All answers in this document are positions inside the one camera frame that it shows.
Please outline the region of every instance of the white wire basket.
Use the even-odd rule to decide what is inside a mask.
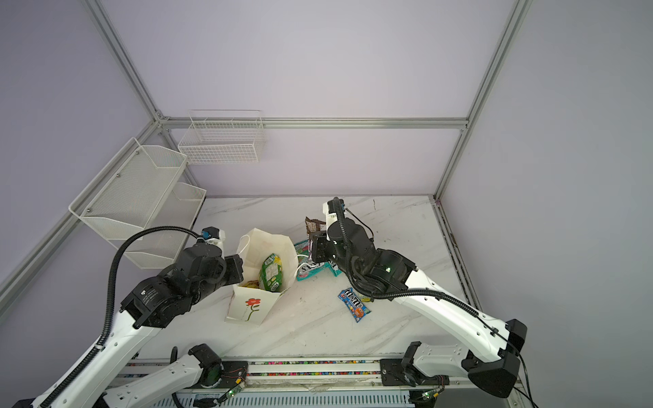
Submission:
[[[174,225],[191,229],[204,202],[206,190],[176,183],[151,227]],[[179,231],[159,231],[133,242],[125,256],[141,269],[163,269],[172,264],[184,248],[188,235]],[[110,241],[117,249],[123,241]]]
[[[129,144],[135,144],[130,156],[95,198],[80,208],[78,197],[69,206],[105,240],[126,240],[150,228],[186,166],[186,155],[178,151],[141,146],[135,139]]]
[[[190,165],[258,163],[265,147],[258,110],[190,110],[191,126],[179,142]]]

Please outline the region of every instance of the snack bag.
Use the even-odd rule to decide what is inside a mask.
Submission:
[[[308,256],[310,256],[310,249],[308,245],[308,240],[304,240],[295,244],[295,251],[297,255],[306,255],[306,257],[297,257],[297,261],[300,264],[300,268],[297,271],[297,280],[303,281],[309,277],[317,275],[318,272],[324,269],[330,270],[335,276],[336,272],[333,270],[333,266],[329,262],[323,262],[321,264],[316,264]]]
[[[259,277],[259,289],[267,290],[268,292],[278,292],[281,290],[282,273],[281,258],[275,253],[271,254],[263,261],[261,276]]]
[[[331,272],[333,272],[333,276],[338,276],[342,273],[338,265],[336,265],[335,262],[329,261],[329,265],[331,265]]]
[[[252,289],[258,289],[259,288],[259,281],[249,281],[242,285],[243,288],[252,288]]]
[[[365,307],[363,302],[360,301],[358,296],[356,296],[352,288],[343,290],[338,295],[338,297],[340,300],[345,302],[345,305],[347,305],[349,308],[351,315],[354,316],[354,319],[356,319],[356,323],[360,322],[360,320],[365,317],[365,315],[371,312],[367,307]]]

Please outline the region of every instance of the robotic arm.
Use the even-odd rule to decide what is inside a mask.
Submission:
[[[192,231],[178,227],[157,227],[140,232],[129,238],[126,245],[123,244],[118,250],[112,273],[118,268],[116,259],[120,259],[130,240],[162,228],[180,230],[199,237]],[[127,295],[112,321],[105,321],[105,328],[108,325],[109,331],[106,340],[99,339],[93,344],[56,384],[34,399],[32,407],[101,408],[108,403],[112,408],[138,408],[198,381],[205,386],[213,385],[217,381],[215,372],[219,371],[221,361],[208,346],[199,345],[193,347],[188,356],[169,367],[134,384],[113,388],[101,397],[131,357],[176,316],[189,311],[192,305],[216,289],[242,280],[240,257],[223,257],[220,231],[213,227],[204,229],[203,237],[198,238],[192,247],[184,249],[176,263],[166,267],[157,276],[141,281]]]
[[[311,259],[335,262],[357,292],[394,300],[422,313],[466,347],[452,353],[451,347],[412,343],[402,362],[408,383],[423,384],[436,375],[466,376],[489,394],[506,398],[519,374],[518,354],[526,326],[474,309],[403,255],[375,248],[363,227],[345,218],[344,208],[338,197],[323,205],[327,230],[310,234]]]

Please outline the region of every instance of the marble table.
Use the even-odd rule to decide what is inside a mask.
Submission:
[[[322,203],[332,197],[207,198],[195,230],[214,226],[227,233],[225,253],[236,252],[238,239],[252,228],[306,239],[304,218],[323,219]],[[375,245],[412,260],[442,287],[464,298],[449,252],[427,196],[341,197],[375,234]],[[263,323],[225,322],[231,287],[223,287],[189,313],[179,316],[152,339],[139,358],[168,358],[207,343],[222,357],[380,356],[403,354],[411,341],[454,345],[457,340],[408,307],[377,300],[356,323],[338,299],[349,287],[344,274],[328,271],[296,281]]]

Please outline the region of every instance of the purple wall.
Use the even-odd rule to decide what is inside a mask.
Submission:
[[[0,55],[2,281],[149,117],[77,0],[3,1]],[[97,337],[113,253],[81,226],[0,326],[4,405],[40,394]],[[118,298],[146,275],[125,261]]]
[[[652,406],[651,22],[535,1],[444,194],[485,311],[528,326],[540,407]]]

